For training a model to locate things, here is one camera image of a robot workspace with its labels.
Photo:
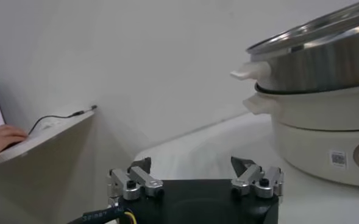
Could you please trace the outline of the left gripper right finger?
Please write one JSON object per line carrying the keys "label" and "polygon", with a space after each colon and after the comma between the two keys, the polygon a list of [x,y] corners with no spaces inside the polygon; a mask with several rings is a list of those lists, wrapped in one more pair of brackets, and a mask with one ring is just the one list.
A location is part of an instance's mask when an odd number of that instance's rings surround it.
{"label": "left gripper right finger", "polygon": [[283,196],[284,173],[281,168],[270,167],[264,170],[251,159],[234,156],[230,162],[236,173],[231,186],[240,196],[254,194],[263,199]]}

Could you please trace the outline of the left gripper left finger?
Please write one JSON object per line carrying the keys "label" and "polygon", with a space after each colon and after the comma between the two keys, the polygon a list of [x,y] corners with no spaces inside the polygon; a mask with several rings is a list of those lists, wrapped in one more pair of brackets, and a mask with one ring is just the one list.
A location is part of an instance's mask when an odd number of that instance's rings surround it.
{"label": "left gripper left finger", "polygon": [[109,206],[118,206],[120,200],[137,201],[143,195],[160,199],[165,193],[162,180],[150,176],[150,157],[134,161],[126,170],[110,169],[107,174]]}

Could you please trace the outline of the bare person hand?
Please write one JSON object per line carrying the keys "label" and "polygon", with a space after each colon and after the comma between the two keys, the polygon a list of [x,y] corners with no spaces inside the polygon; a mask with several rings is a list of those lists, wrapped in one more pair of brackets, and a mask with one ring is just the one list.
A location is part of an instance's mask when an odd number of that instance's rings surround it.
{"label": "bare person hand", "polygon": [[28,134],[20,128],[10,125],[0,126],[0,152],[10,144],[18,143],[27,139]]}

